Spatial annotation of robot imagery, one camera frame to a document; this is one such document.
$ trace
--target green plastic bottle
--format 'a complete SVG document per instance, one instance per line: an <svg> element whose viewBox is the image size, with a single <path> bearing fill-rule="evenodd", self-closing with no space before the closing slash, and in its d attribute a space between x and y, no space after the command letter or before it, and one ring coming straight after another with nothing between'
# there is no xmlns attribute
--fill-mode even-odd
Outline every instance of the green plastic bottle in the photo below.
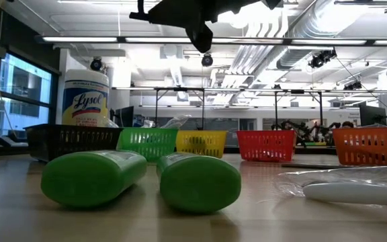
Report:
<svg viewBox="0 0 387 242"><path fill-rule="evenodd" d="M157 173L164 201L184 212L216 212L240 196L239 171L218 158L173 153L158 160Z"/></svg>
<svg viewBox="0 0 387 242"><path fill-rule="evenodd" d="M44 168L41 190L51 200L91 208L113 200L146 173L146 159L130 151L63 155Z"/></svg>

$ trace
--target window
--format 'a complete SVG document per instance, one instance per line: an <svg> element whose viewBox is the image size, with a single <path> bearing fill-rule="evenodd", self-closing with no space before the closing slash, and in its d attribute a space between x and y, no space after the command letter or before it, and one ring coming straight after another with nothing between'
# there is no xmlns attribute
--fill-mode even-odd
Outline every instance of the window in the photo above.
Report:
<svg viewBox="0 0 387 242"><path fill-rule="evenodd" d="M13 128L18 138L26 138L24 128L37 124L47 124L48 115L49 109L47 107L3 97L2 101L0 99L0 135L8 135L9 130Z"/></svg>
<svg viewBox="0 0 387 242"><path fill-rule="evenodd" d="M1 61L1 91L49 104L51 82L50 73L15 56L7 54Z"/></svg>

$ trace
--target white object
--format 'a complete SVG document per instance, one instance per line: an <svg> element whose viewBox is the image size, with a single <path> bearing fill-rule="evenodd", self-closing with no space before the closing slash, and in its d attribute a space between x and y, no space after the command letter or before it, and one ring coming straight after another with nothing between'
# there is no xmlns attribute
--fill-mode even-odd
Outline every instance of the white object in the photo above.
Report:
<svg viewBox="0 0 387 242"><path fill-rule="evenodd" d="M306 198L323 202L387 205L387 186L357 183L312 184L303 189Z"/></svg>
<svg viewBox="0 0 387 242"><path fill-rule="evenodd" d="M105 127L108 77L97 71L68 70L65 75L62 124Z"/></svg>

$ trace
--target red basket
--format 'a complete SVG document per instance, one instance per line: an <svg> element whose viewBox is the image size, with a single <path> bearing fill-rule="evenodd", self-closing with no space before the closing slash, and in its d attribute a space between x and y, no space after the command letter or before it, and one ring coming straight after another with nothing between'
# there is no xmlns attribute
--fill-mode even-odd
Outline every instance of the red basket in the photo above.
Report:
<svg viewBox="0 0 387 242"><path fill-rule="evenodd" d="M237 131L241 158L246 161L291 161L295 131Z"/></svg>
<svg viewBox="0 0 387 242"><path fill-rule="evenodd" d="M387 165L387 128L333 130L342 165Z"/></svg>

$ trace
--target table surface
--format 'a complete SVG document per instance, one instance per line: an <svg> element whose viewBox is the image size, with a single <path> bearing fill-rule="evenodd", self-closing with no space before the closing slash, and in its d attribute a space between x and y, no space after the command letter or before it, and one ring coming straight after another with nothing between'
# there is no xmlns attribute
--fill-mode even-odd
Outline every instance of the table surface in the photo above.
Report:
<svg viewBox="0 0 387 242"><path fill-rule="evenodd" d="M41 193L43 163L2 157L0 241L387 241L387 206L283 198L273 178L301 169L241 161L239 155L224 158L241 171L240 198L215 214L192 216L165 206L152 165L109 206L80 211L67 210Z"/></svg>

